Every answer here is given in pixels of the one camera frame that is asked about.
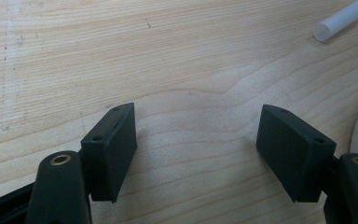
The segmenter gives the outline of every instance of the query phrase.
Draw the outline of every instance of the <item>wooden table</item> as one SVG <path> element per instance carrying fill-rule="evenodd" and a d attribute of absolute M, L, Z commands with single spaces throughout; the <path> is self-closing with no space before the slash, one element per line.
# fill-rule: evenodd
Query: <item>wooden table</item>
<path fill-rule="evenodd" d="M 138 150 L 94 223 L 324 223 L 255 150 L 262 104 L 347 152 L 358 115 L 358 22 L 311 31 L 350 0 L 0 1 L 0 196 L 136 106 Z"/>

